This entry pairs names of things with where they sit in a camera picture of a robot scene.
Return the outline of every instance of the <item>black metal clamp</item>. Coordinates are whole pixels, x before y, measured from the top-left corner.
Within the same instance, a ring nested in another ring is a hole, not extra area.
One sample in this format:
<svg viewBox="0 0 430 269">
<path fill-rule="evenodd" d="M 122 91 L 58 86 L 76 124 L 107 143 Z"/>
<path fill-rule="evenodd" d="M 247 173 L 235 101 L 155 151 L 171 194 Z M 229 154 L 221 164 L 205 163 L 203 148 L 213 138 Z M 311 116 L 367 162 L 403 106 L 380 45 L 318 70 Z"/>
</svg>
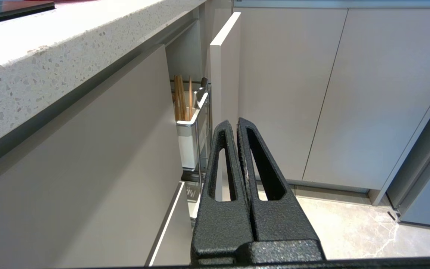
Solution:
<svg viewBox="0 0 430 269">
<path fill-rule="evenodd" d="M 325 260 L 321 243 L 256 126 L 240 118 L 238 157 L 232 128 L 215 128 L 208 173 L 193 230 L 191 263 L 265 264 Z M 231 201 L 215 201 L 218 156 L 226 151 Z M 268 201 L 258 198 L 255 169 Z"/>
</svg>

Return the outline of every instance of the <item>black cooktop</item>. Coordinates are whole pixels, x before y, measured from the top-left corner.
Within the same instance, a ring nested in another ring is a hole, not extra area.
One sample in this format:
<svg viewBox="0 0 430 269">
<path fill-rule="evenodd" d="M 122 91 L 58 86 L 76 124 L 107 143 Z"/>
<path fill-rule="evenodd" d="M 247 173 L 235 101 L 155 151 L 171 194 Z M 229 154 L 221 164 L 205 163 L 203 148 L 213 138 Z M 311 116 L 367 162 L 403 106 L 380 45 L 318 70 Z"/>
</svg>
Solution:
<svg viewBox="0 0 430 269">
<path fill-rule="evenodd" d="M 0 1 L 0 21 L 54 9 L 51 1 Z"/>
</svg>

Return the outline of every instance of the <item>open cabinet door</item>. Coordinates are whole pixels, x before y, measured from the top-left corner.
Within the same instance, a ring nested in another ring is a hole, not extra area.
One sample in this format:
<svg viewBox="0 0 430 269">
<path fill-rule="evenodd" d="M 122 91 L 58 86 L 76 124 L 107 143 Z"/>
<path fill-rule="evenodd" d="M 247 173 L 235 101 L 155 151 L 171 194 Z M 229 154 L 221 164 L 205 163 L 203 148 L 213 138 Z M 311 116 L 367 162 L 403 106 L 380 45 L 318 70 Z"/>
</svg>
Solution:
<svg viewBox="0 0 430 269">
<path fill-rule="evenodd" d="M 240 14 L 233 13 L 210 43 L 213 128 L 229 120 L 232 129 L 236 130 L 239 117 Z M 215 199 L 221 201 L 222 177 L 227 178 L 224 152 L 220 153 L 217 175 Z"/>
</svg>

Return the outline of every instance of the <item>speckled stone countertop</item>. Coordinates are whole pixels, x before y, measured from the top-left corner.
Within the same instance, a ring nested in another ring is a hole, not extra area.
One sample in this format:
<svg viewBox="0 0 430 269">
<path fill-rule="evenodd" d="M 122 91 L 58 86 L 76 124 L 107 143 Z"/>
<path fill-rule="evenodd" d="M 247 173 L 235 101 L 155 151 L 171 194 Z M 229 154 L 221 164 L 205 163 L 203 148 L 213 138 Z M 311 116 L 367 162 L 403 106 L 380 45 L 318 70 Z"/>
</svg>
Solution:
<svg viewBox="0 0 430 269">
<path fill-rule="evenodd" d="M 205 0 L 94 0 L 0 22 L 0 138 Z"/>
</svg>

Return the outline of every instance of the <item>gray cabinet panel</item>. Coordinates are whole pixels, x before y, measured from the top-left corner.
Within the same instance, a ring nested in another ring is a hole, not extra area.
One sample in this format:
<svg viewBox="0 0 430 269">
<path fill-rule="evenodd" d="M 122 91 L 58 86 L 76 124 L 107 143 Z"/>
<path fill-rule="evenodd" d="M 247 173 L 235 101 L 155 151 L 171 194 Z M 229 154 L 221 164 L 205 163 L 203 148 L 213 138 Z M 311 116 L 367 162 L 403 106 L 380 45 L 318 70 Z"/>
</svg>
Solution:
<svg viewBox="0 0 430 269">
<path fill-rule="evenodd" d="M 303 180 L 381 189 L 429 106 L 430 9 L 350 10 Z"/>
<path fill-rule="evenodd" d="M 347 10 L 234 11 L 243 18 L 239 116 L 256 124 L 286 179 L 301 180 Z"/>
<path fill-rule="evenodd" d="M 0 268 L 142 266 L 181 177 L 163 46 L 0 159 Z"/>
</svg>

